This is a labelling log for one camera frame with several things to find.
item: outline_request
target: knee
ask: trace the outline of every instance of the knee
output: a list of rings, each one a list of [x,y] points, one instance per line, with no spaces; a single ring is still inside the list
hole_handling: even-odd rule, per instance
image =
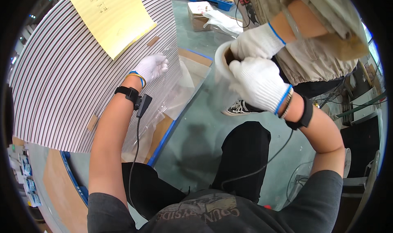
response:
[[[255,135],[267,135],[270,141],[270,132],[266,130],[258,121],[246,121],[236,127],[241,132],[253,133]]]

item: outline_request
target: hand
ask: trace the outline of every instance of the hand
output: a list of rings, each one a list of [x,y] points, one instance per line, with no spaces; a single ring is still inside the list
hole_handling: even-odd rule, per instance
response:
[[[231,44],[231,51],[236,59],[261,57],[271,59],[285,46],[269,23],[241,33]]]
[[[239,81],[231,85],[248,104],[277,114],[287,97],[290,84],[284,83],[277,65],[268,59],[247,57],[232,61],[229,69]]]
[[[167,57],[163,53],[155,53],[143,58],[133,71],[141,75],[148,84],[168,70],[168,63]]]

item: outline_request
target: jacket sleeve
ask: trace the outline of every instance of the jacket sleeve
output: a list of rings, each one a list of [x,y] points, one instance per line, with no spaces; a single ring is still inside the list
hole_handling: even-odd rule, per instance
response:
[[[280,0],[288,5],[292,0]],[[368,53],[360,16],[350,0],[302,0],[330,32],[316,38],[340,60],[356,59]]]

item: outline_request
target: black strap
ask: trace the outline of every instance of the black strap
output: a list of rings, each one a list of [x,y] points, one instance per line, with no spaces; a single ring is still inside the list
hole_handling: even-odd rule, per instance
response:
[[[308,127],[308,124],[310,123],[312,118],[312,102],[307,97],[302,96],[302,98],[304,101],[304,111],[300,120],[298,122],[285,121],[287,126],[292,130],[297,130],[302,126]]]
[[[115,94],[117,93],[125,94],[125,98],[134,103],[134,110],[138,110],[140,104],[140,99],[139,99],[140,97],[139,97],[139,92],[136,89],[132,87],[127,88],[124,86],[120,86],[117,87],[115,90]]]

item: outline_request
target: gray t-shirt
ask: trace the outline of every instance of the gray t-shirt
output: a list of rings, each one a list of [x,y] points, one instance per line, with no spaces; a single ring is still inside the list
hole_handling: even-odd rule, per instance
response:
[[[140,232],[331,232],[342,184],[334,171],[316,172],[281,211],[218,190],[198,191],[159,211]],[[90,233],[137,231],[128,208],[103,193],[89,196],[87,226]]]

